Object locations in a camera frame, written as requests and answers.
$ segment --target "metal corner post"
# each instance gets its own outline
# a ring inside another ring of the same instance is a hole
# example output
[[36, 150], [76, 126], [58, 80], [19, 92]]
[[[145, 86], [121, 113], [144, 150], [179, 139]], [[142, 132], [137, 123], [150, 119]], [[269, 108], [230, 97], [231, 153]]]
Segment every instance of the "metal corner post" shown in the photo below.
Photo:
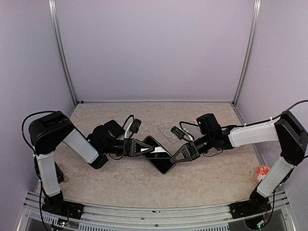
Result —
[[255, 36], [256, 36], [256, 32], [257, 32], [257, 24], [258, 24], [258, 20], [259, 20], [260, 7], [261, 7], [261, 0], [255, 0], [254, 11], [253, 11], [253, 16], [252, 16], [252, 22], [251, 22], [251, 27], [250, 27], [250, 32], [249, 32], [249, 38], [248, 38], [248, 44], [247, 44], [245, 59], [244, 59], [244, 63], [243, 63], [242, 70], [241, 70], [240, 81], [239, 81], [239, 84], [237, 86], [236, 93], [235, 93], [235, 96], [234, 96], [234, 99], [233, 99], [233, 105], [234, 106], [237, 106], [237, 104], [239, 102], [239, 98], [241, 96], [243, 86], [244, 86], [244, 82], [245, 82], [245, 79], [246, 79], [247, 70], [248, 70], [249, 62], [250, 62], [250, 57], [251, 57], [251, 53], [252, 53], [252, 50], [253, 50], [254, 40], [255, 40]]
[[61, 40], [61, 33], [60, 33], [59, 20], [58, 20], [58, 15], [57, 15], [56, 2], [55, 2], [55, 0], [48, 0], [48, 3], [49, 3], [51, 21], [52, 21], [56, 41], [57, 41], [57, 47], [58, 47], [58, 51], [59, 51], [59, 55], [60, 55], [60, 59], [61, 59], [61, 63], [62, 63], [62, 68], [63, 68], [63, 71], [64, 71], [65, 80], [66, 80], [67, 87], [68, 87], [68, 90], [69, 90], [69, 94], [71, 96], [73, 104], [76, 107], [77, 104], [78, 104], [78, 99], [77, 99], [77, 96], [76, 96], [76, 91], [74, 89], [72, 79], [71, 79], [69, 71], [68, 71], [68, 66], [67, 66], [67, 62], [66, 62], [66, 58], [65, 58], [65, 53], [64, 53], [64, 49], [63, 49], [62, 40]]

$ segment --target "black phone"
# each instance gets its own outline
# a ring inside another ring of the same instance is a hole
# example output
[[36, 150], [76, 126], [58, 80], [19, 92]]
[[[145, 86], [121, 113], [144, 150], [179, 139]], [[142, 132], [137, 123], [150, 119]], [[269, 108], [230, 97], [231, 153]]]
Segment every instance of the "black phone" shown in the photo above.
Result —
[[163, 152], [151, 152], [143, 155], [160, 173], [166, 174], [176, 165], [176, 163], [170, 162], [172, 155], [152, 136], [147, 136], [143, 142], [154, 148], [161, 147], [164, 150]]
[[113, 119], [104, 124], [115, 138], [122, 136], [125, 130]]

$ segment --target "phone screen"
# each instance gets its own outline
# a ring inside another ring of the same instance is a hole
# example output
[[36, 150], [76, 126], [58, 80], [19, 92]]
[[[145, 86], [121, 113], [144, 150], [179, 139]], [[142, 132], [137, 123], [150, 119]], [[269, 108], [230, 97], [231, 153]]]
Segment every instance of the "phone screen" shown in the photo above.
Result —
[[[143, 142], [153, 147], [162, 147], [160, 143], [158, 143], [151, 136], [146, 137]], [[144, 154], [143, 156], [162, 174], [168, 173], [174, 167], [174, 165], [176, 165], [176, 163], [170, 162], [172, 155], [167, 152], [166, 149], [164, 149], [164, 152], [148, 153]]]

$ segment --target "red object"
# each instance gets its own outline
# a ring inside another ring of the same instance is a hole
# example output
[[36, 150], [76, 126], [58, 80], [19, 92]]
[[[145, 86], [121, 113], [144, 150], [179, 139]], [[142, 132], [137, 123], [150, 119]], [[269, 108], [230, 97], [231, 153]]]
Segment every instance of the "red object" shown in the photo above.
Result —
[[260, 165], [256, 169], [255, 179], [260, 182], [270, 172], [270, 167], [267, 165]]

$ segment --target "black bracket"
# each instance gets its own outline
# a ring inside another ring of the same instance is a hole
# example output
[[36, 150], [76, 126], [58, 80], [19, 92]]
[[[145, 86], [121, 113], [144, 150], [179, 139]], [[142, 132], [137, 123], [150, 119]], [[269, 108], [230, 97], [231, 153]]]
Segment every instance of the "black bracket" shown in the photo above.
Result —
[[252, 216], [270, 211], [271, 206], [268, 197], [263, 197], [257, 192], [257, 187], [252, 191], [249, 200], [230, 204], [230, 211], [233, 219]]
[[83, 212], [83, 207], [83, 204], [64, 201], [63, 194], [62, 192], [60, 192], [55, 196], [46, 196], [44, 199], [42, 210], [51, 214], [59, 215], [61, 217], [80, 220]]
[[177, 150], [177, 152], [170, 159], [171, 163], [188, 162], [200, 157], [193, 141], [186, 143]]
[[151, 153], [154, 151], [154, 147], [146, 143], [143, 143], [137, 139], [124, 139], [124, 151], [123, 156], [136, 157]]

